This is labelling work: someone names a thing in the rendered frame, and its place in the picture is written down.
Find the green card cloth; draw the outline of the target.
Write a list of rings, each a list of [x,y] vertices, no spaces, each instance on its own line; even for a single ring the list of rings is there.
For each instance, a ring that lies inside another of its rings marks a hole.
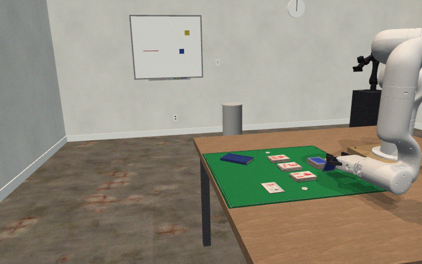
[[[228,153],[254,157],[254,160],[247,165],[221,161],[220,158]],[[205,156],[231,206],[383,190],[360,179],[355,174],[337,168],[322,172],[322,169],[316,169],[309,165],[307,158],[326,158],[326,153],[313,146],[228,153],[206,154]],[[279,163],[272,163],[267,159],[268,156],[276,155],[287,156],[290,158],[290,162],[296,162],[302,166],[302,170],[283,172],[277,167]],[[295,182],[289,176],[290,173],[305,171],[310,171],[317,176],[317,179]],[[285,192],[268,193],[261,183],[271,182],[275,182]],[[302,190],[302,187],[306,187],[308,190]]]

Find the blue notebook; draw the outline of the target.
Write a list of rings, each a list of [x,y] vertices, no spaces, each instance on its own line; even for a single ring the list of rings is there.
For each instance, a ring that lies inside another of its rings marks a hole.
[[[237,155],[237,154],[233,154],[233,153],[228,153],[227,155],[221,157],[220,160],[221,161],[227,161],[227,162],[232,162],[232,163],[238,163],[238,164],[247,165],[252,160],[254,160],[254,157]]]

